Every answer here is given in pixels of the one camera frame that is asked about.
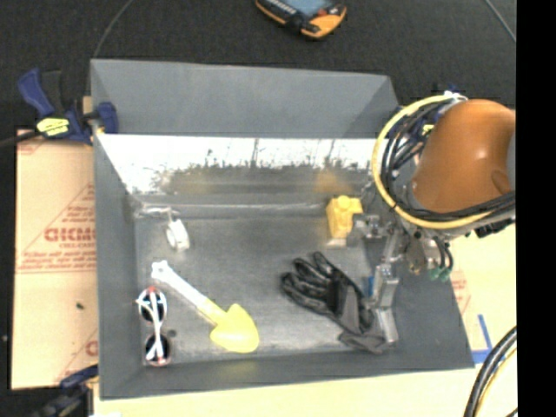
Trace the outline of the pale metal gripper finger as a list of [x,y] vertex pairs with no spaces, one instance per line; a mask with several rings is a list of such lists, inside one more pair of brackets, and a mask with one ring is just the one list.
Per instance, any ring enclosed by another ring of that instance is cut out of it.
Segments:
[[386,239],[389,228],[379,215],[356,215],[354,217],[354,233],[366,242],[375,242]]
[[399,278],[394,275],[390,264],[381,264],[374,275],[372,309],[374,324],[384,341],[392,346],[399,340],[394,318],[394,299],[399,285]]

